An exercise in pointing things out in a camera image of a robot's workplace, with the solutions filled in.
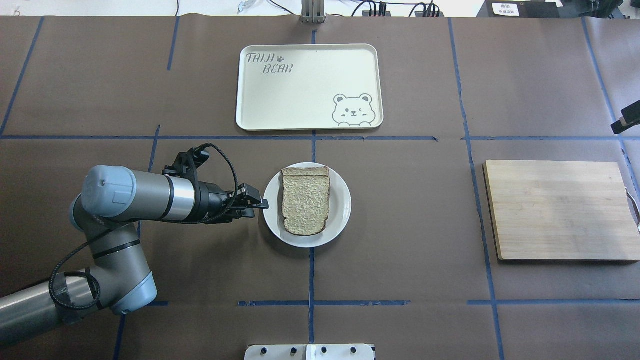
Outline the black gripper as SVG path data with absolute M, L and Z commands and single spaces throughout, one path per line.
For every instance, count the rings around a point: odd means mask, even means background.
M 264 199 L 253 186 L 242 183 L 237 188 L 236 207 L 222 214 L 224 207 L 231 202 L 233 191 L 224 191 L 213 183 L 198 182 L 195 194 L 199 200 L 194 202 L 194 223 L 205 221 L 205 224 L 226 224 L 238 219 L 255 218 L 255 210 L 270 208 L 268 200 Z

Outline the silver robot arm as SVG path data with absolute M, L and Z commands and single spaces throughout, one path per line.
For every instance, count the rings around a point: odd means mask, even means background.
M 85 235 L 94 265 L 67 272 L 56 265 L 48 280 L 2 297 L 1 347 L 75 324 L 102 309 L 119 316 L 153 302 L 158 290 L 137 222 L 225 224 L 268 208 L 258 189 L 245 183 L 224 191 L 196 175 L 94 166 L 70 207 L 70 222 Z

